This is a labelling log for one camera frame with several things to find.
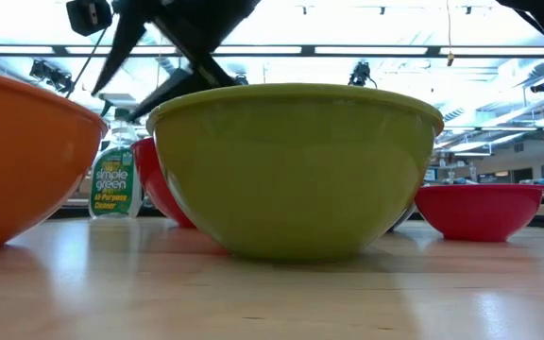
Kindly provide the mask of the green bowl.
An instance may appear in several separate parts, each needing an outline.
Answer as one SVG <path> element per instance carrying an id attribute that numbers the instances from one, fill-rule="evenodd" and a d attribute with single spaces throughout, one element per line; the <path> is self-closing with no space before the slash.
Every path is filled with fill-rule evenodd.
<path id="1" fill-rule="evenodd" d="M 400 93 L 284 83 L 187 94 L 147 127 L 199 230 L 241 257 L 319 261 L 358 254 L 400 220 L 444 122 Z"/>

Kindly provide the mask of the smallest pink-red bowl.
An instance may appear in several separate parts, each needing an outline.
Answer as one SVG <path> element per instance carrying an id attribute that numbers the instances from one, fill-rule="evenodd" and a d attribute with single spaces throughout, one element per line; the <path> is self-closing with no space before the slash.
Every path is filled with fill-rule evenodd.
<path id="1" fill-rule="evenodd" d="M 543 193 L 537 184 L 438 185 L 420 188 L 415 203 L 446 239 L 504 242 L 533 220 Z"/>

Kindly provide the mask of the large orange bowl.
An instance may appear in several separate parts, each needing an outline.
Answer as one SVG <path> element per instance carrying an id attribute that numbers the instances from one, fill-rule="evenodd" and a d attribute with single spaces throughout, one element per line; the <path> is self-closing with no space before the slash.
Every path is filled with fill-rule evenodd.
<path id="1" fill-rule="evenodd" d="M 73 194 L 107 132 L 90 110 L 0 76 L 0 247 Z"/>

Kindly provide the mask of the Simple Green spray bottle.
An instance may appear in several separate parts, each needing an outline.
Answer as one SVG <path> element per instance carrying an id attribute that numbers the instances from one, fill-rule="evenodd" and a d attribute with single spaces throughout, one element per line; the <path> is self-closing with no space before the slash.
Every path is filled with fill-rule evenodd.
<path id="1" fill-rule="evenodd" d="M 131 146 L 138 141 L 129 110 L 116 108 L 110 143 L 92 168 L 89 213 L 92 218 L 135 218 L 142 206 L 142 184 Z"/>

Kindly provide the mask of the largest red bowl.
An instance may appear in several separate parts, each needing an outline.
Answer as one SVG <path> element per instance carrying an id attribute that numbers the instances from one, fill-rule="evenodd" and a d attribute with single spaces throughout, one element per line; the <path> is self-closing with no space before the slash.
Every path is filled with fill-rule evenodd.
<path id="1" fill-rule="evenodd" d="M 194 229 L 196 226 L 182 211 L 167 186 L 154 139 L 142 139 L 133 143 L 130 148 L 142 186 L 153 205 L 164 216 L 176 221 L 180 228 Z"/>

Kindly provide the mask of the black overhead frame beam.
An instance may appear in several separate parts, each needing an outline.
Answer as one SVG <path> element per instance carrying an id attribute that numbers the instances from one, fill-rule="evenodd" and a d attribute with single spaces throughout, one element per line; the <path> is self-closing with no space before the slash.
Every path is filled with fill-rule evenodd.
<path id="1" fill-rule="evenodd" d="M 0 44 L 0 57 L 79 58 L 93 55 L 103 58 L 110 45 Z M 284 58 L 425 58 L 443 59 L 542 59 L 544 46 L 443 46 L 443 45 L 246 45 L 228 44 L 216 48 L 215 57 Z"/>

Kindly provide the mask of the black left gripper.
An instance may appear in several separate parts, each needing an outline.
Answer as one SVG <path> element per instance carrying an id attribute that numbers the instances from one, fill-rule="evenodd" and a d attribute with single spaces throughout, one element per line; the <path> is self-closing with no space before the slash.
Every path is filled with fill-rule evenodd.
<path id="1" fill-rule="evenodd" d="M 227 36 L 261 0 L 119 0 L 119 20 L 110 52 L 95 83 L 96 96 L 117 71 L 151 23 L 193 67 L 176 69 L 127 117 L 135 122 L 160 104 L 186 94 L 232 86 L 234 81 L 212 57 Z"/>

